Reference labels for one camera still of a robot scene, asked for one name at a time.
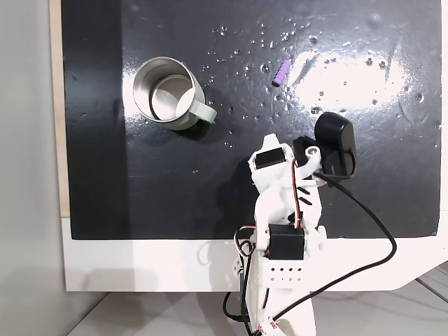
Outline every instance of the small purple object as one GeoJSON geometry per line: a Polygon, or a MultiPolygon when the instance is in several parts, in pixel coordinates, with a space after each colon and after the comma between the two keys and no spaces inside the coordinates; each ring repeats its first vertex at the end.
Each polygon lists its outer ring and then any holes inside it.
{"type": "Polygon", "coordinates": [[[280,69],[277,71],[277,75],[275,75],[274,80],[272,81],[273,86],[276,88],[283,83],[288,74],[289,68],[291,68],[291,61],[287,59],[281,63],[280,69]]]}

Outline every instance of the wooden board edge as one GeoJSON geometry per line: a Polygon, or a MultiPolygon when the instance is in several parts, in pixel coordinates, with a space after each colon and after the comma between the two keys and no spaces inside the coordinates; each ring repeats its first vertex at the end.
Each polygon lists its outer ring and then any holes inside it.
{"type": "Polygon", "coordinates": [[[61,0],[49,0],[53,109],[57,155],[59,209],[62,218],[70,217],[67,138],[65,132],[64,60],[62,52],[61,0]]]}

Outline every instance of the robotic arm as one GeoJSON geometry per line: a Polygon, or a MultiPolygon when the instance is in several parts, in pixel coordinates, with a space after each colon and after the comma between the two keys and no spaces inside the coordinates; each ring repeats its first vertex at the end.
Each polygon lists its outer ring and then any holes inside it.
{"type": "Polygon", "coordinates": [[[271,316],[309,294],[310,275],[326,242],[319,225],[318,187],[325,184],[315,172],[350,177],[356,167],[351,123],[324,113],[315,127],[316,139],[294,141],[292,149],[275,134],[248,161],[260,193],[255,203],[255,249],[247,279],[246,306],[252,330],[263,335],[315,336],[311,300],[274,322],[271,316]]]}

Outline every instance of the mug handle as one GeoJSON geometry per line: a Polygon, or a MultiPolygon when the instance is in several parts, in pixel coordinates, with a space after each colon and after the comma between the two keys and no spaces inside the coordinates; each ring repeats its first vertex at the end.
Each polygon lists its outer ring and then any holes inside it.
{"type": "Polygon", "coordinates": [[[190,107],[190,112],[197,116],[199,119],[203,121],[207,121],[208,123],[212,123],[216,117],[216,111],[213,110],[210,106],[203,104],[197,100],[193,101],[192,106],[190,107]]]}

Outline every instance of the stainless steel mug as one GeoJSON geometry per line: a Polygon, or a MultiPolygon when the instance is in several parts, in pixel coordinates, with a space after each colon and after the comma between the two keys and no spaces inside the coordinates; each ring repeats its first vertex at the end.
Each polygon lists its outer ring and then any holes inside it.
{"type": "Polygon", "coordinates": [[[196,77],[169,57],[156,57],[140,66],[133,91],[140,112],[171,130],[186,130],[199,119],[212,123],[216,117],[216,111],[205,104],[196,77]]]}

